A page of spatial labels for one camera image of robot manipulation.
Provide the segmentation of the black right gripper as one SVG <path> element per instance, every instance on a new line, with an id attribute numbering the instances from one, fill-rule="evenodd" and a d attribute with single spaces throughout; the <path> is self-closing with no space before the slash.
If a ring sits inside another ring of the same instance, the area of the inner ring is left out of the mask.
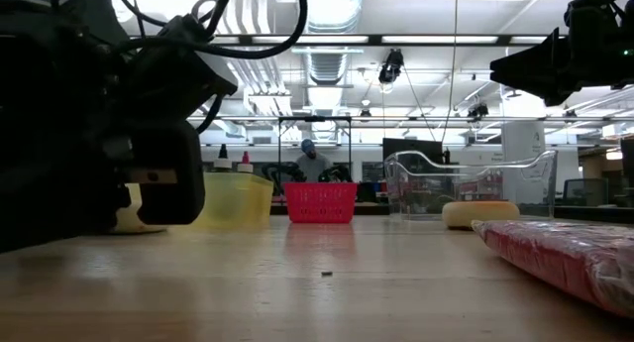
<path id="1" fill-rule="evenodd" d="M 634 0 L 573 0 L 567 9 L 570 59 L 577 87 L 634 85 Z M 541 44 L 490 63 L 490 79 L 559 106 L 570 96 L 559 86 L 568 42 L 556 28 Z"/>

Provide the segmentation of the yellow sponge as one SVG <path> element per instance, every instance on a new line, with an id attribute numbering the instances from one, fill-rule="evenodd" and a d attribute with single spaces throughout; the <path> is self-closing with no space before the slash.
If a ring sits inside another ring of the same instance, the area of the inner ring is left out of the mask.
<path id="1" fill-rule="evenodd" d="M 517 205 L 509 201 L 455 201 L 442 209 L 442 221 L 450 229 L 472 229 L 473 221 L 512 220 L 520 217 Z"/>
<path id="2" fill-rule="evenodd" d="M 117 223 L 109 231 L 110 234 L 149 234 L 167 230 L 166 226 L 143 223 L 135 211 L 119 210 L 116 218 Z"/>

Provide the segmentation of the plastic-wrapped red meat pack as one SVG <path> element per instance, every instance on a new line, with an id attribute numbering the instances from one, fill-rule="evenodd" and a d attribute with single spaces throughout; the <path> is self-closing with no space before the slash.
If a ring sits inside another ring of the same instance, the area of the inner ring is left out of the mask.
<path id="1" fill-rule="evenodd" d="M 634 319 L 634 227 L 474 221 L 484 244 L 516 268 L 610 313 Z"/>

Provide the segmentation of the white round pillar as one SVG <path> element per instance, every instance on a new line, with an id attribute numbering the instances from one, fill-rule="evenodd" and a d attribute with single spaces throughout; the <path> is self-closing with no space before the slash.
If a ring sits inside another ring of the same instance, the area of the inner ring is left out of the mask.
<path id="1" fill-rule="evenodd" d="M 510 122 L 502 127 L 502 153 L 505 163 L 532 163 L 545 151 L 544 124 Z M 541 203 L 544 198 L 544 163 L 527 169 L 503 169 L 503 197 L 517 205 Z"/>

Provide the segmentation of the dark mesh office chair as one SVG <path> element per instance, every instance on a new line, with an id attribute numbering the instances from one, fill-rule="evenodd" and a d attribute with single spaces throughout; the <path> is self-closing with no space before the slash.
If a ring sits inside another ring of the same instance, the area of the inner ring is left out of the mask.
<path id="1" fill-rule="evenodd" d="M 608 203 L 607 181 L 603 178 L 568 179 L 564 184 L 563 203 L 588 207 L 605 205 Z"/>

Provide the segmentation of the black computer monitor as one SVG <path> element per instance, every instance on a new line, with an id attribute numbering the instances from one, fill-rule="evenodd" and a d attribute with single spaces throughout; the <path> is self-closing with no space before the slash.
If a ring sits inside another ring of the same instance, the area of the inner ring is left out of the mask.
<path id="1" fill-rule="evenodd" d="M 388 183 L 429 180 L 440 184 L 445 179 L 445 172 L 428 162 L 444 162 L 442 144 L 439 142 L 384 138 L 382 158 Z"/>

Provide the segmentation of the clear plastic bin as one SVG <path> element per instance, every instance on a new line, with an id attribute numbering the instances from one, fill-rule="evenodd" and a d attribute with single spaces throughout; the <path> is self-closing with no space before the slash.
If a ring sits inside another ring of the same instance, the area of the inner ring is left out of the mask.
<path id="1" fill-rule="evenodd" d="M 383 162 L 392 213 L 405 218 L 440 214 L 449 203 L 510 202 L 521 216 L 552 218 L 558 156 L 484 165 L 437 164 L 418 151 L 397 152 Z"/>

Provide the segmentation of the yellow translucent plastic bin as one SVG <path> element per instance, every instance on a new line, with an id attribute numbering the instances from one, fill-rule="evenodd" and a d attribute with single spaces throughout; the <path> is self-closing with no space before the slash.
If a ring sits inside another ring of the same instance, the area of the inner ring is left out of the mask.
<path id="1" fill-rule="evenodd" d="M 144 204 L 144 186 L 177 184 L 176 174 L 167 170 L 149 171 L 146 176 L 134 174 L 134 178 L 140 182 L 126 184 L 131 204 L 119 210 L 137 213 Z M 191 223 L 193 227 L 233 229 L 261 227 L 268 223 L 273 191 L 270 180 L 252 173 L 230 171 L 206 172 L 203 181 L 205 202 L 198 217 Z"/>

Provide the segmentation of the person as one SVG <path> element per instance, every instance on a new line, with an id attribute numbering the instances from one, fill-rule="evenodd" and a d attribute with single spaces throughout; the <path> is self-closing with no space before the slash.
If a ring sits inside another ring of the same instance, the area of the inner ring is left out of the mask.
<path id="1" fill-rule="evenodd" d="M 332 166 L 332 162 L 317 152 L 315 144 L 310 139 L 301 142 L 302 156 L 296 160 L 299 169 L 309 182 L 317 182 L 319 175 Z"/>

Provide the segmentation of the red plastic basket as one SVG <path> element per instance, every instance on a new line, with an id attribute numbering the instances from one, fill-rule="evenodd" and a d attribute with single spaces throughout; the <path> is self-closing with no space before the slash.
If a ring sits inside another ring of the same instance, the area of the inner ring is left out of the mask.
<path id="1" fill-rule="evenodd" d="M 289 182 L 284 185 L 292 223 L 349 224 L 358 186 L 353 182 Z"/>

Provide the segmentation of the black overhead frame beam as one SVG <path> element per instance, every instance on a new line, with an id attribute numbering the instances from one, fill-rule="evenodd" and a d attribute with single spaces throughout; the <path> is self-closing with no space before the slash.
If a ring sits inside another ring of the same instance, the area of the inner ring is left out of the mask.
<path id="1" fill-rule="evenodd" d="M 529 47 L 546 40 L 541 35 L 303 35 L 297 46 L 304 47 Z M 228 47 L 280 45 L 285 36 L 218 35 L 212 43 Z"/>

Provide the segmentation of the silver ceiling duct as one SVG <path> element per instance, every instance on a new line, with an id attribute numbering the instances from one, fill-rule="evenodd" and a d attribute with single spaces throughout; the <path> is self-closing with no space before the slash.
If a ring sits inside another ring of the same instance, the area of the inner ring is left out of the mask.
<path id="1" fill-rule="evenodd" d="M 310 35 L 351 35 L 357 31 L 363 0 L 308 0 L 305 32 Z M 304 55 L 308 103 L 320 116 L 332 116 L 340 106 L 350 55 L 344 47 L 310 48 Z"/>

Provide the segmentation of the black workstation frame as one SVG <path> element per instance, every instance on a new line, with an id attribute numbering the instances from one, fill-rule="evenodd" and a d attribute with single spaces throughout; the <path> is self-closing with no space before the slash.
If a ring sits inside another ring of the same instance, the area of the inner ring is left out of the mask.
<path id="1" fill-rule="evenodd" d="M 295 126 L 298 122 L 304 122 L 309 124 L 314 123 L 325 123 L 332 122 L 335 126 L 335 133 L 338 134 L 337 129 L 339 128 L 339 123 L 346 123 L 348 129 L 343 128 L 342 132 L 348 136 L 348 163 L 347 169 L 348 172 L 352 172 L 353 168 L 353 153 L 352 153 L 352 117 L 351 116 L 323 116 L 323 115 L 302 115 L 302 116 L 278 116 L 275 118 L 277 123 L 277 165 L 281 165 L 282 161 L 282 148 L 286 148 L 287 145 L 282 141 L 282 135 L 284 132 L 282 131 L 282 126 L 285 122 L 290 121 L 291 127 Z"/>

